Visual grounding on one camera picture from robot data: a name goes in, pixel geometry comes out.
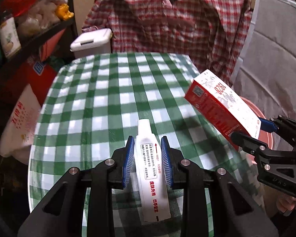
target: metal screw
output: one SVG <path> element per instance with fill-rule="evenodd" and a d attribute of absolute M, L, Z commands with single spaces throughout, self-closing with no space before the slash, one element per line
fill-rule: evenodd
<path fill-rule="evenodd" d="M 113 159 L 107 159 L 107 160 L 105 161 L 105 164 L 108 165 L 108 166 L 111 166 L 111 165 L 113 165 L 114 163 L 115 163 L 115 161 L 114 161 Z"/>
<path fill-rule="evenodd" d="M 75 175 L 76 173 L 78 173 L 78 168 L 76 167 L 72 167 L 71 169 L 69 169 L 69 174 L 71 175 Z"/>
<path fill-rule="evenodd" d="M 269 164 L 265 164 L 264 169 L 265 169 L 266 171 L 269 171 L 269 170 L 271 169 L 271 167 L 270 167 Z"/>
<path fill-rule="evenodd" d="M 190 163 L 190 161 L 189 160 L 181 160 L 181 164 L 182 165 L 184 165 L 184 166 L 188 166 L 188 165 L 190 165 L 191 163 Z"/>
<path fill-rule="evenodd" d="M 217 169 L 217 173 L 220 174 L 220 175 L 225 175 L 226 174 L 226 169 L 220 167 L 219 169 Z"/>

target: green checkered tablecloth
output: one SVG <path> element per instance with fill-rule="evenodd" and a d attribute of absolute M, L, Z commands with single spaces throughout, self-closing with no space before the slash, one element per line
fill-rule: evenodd
<path fill-rule="evenodd" d="M 197 74 L 188 56 L 160 53 L 93 55 L 61 68 L 35 129 L 28 178 L 30 210 L 70 167 L 92 168 L 124 147 L 129 135 L 137 135 L 138 119 L 149 119 L 157 139 L 166 135 L 171 147 L 202 168 L 227 169 L 262 205 L 256 167 L 184 99 Z M 183 191 L 168 191 L 170 219 L 144 222 L 134 164 L 132 171 L 127 189 L 112 194 L 116 236 L 180 236 Z M 212 236 L 209 198 L 207 203 Z"/>

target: pink bowl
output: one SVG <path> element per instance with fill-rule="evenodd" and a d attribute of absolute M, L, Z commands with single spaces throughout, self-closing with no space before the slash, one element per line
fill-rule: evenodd
<path fill-rule="evenodd" d="M 246 98 L 241 97 L 241 99 L 250 107 L 250 109 L 258 116 L 261 117 L 263 119 L 266 119 L 266 117 L 264 116 L 264 114 L 262 113 L 261 110 L 259 110 L 259 108 L 254 105 L 251 101 L 249 101 Z M 270 149 L 273 148 L 273 136 L 271 133 L 268 132 L 264 132 L 262 130 L 260 130 L 260 135 L 259 135 L 259 140 L 262 142 L 265 142 Z"/>

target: shelf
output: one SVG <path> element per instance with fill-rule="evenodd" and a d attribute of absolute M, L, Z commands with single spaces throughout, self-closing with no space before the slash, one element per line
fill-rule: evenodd
<path fill-rule="evenodd" d="M 22 44 L 19 50 L 12 58 L 0 65 L 0 92 L 6 81 L 14 75 L 19 66 L 33 53 L 36 52 L 41 45 L 52 38 L 59 31 L 75 24 L 75 18 L 61 21 L 39 35 L 33 37 L 26 43 Z"/>
<path fill-rule="evenodd" d="M 75 19 L 73 17 L 69 20 L 61 21 L 21 45 L 22 48 L 20 51 L 13 55 L 12 58 L 8 59 L 3 65 L 0 65 L 0 83 L 7 81 L 16 72 L 20 64 L 23 63 L 33 52 L 37 51 L 41 45 L 59 31 L 72 25 L 74 20 Z"/>

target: white bag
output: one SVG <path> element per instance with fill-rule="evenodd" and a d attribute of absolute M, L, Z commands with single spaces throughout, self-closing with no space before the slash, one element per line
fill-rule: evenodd
<path fill-rule="evenodd" d="M 28 165 L 34 131 L 41 107 L 28 84 L 16 103 L 10 119 L 1 135 L 0 155 L 13 156 Z"/>

